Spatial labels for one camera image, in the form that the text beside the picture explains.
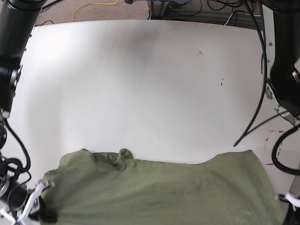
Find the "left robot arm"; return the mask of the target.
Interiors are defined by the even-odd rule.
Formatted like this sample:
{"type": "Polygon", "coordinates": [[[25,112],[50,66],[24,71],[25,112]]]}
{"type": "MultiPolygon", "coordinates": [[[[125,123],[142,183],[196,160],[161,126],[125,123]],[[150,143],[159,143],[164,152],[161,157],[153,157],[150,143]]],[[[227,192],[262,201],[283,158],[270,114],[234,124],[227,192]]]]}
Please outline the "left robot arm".
{"type": "Polygon", "coordinates": [[[259,25],[247,1],[244,5],[255,25],[262,47],[261,73],[262,92],[256,111],[241,137],[252,129],[264,97],[275,102],[278,116],[287,113],[284,119],[292,124],[275,142],[271,152],[273,165],[280,171],[299,176],[299,169],[290,168],[278,159],[278,149],[283,140],[300,129],[300,2],[298,0],[259,1],[262,24],[259,25]]]}

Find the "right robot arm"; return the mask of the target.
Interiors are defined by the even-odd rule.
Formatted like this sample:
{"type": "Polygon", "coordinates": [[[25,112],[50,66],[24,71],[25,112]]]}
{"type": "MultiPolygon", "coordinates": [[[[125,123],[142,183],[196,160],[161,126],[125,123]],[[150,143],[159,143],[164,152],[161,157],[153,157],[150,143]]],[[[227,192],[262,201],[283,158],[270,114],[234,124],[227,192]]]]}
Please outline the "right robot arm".
{"type": "Polygon", "coordinates": [[[41,197],[51,182],[39,182],[34,190],[19,183],[21,174],[29,174],[31,161],[24,144],[8,124],[15,89],[21,74],[21,60],[43,0],[5,0],[0,11],[0,145],[10,132],[20,144],[26,165],[17,158],[0,157],[0,200],[8,206],[0,215],[14,225],[30,225],[33,220],[56,223],[57,214],[50,211],[41,197]]]}

